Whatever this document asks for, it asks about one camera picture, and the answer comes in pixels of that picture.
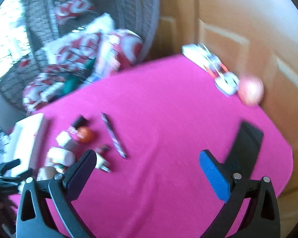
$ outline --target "mesh basket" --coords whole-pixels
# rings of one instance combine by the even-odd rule
[[[157,29],[159,0],[92,0],[94,11],[58,26],[54,8],[65,1],[67,0],[24,0],[27,32],[34,55],[47,43],[74,29],[84,28],[96,17],[107,12],[114,19],[116,28],[129,29],[143,39],[144,46],[137,62],[144,60]]]

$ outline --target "wooden door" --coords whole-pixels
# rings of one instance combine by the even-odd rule
[[[292,178],[278,198],[286,237],[298,221],[298,10],[291,0],[161,0],[152,58],[196,42],[234,73],[264,82],[261,106],[294,155]]]

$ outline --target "metal screw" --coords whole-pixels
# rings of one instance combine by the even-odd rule
[[[240,180],[240,179],[242,179],[242,176],[241,176],[241,174],[239,174],[239,173],[235,173],[235,174],[233,174],[233,177],[234,177],[234,179],[236,179],[236,180]]]
[[[264,180],[264,182],[270,182],[270,178],[267,176],[264,176],[263,180]]]
[[[31,183],[33,181],[33,178],[32,177],[28,177],[27,179],[26,179],[26,182],[27,183]]]
[[[54,179],[55,179],[55,180],[61,180],[62,177],[63,177],[62,174],[56,174],[56,175],[54,176]]]

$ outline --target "table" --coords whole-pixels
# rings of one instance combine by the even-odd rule
[[[72,203],[97,238],[200,237],[223,202],[201,170],[199,154],[209,149],[224,162],[243,119],[264,132],[252,179],[269,176],[280,195],[292,173],[291,147],[263,110],[243,105],[237,95],[226,97],[183,55],[101,80],[40,112],[50,119],[40,164],[56,146],[55,137],[79,114],[91,119],[97,139],[82,146],[77,157],[104,143],[113,148],[100,112],[111,117],[126,149],[128,159],[111,149],[104,157],[112,173],[94,170]],[[245,200],[229,235],[246,208]],[[54,206],[51,211],[57,216]]]

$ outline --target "door panel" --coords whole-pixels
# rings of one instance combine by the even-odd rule
[[[261,104],[292,145],[294,171],[279,198],[282,236],[298,221],[298,10],[291,0],[199,0],[199,41],[236,74],[263,80]]]

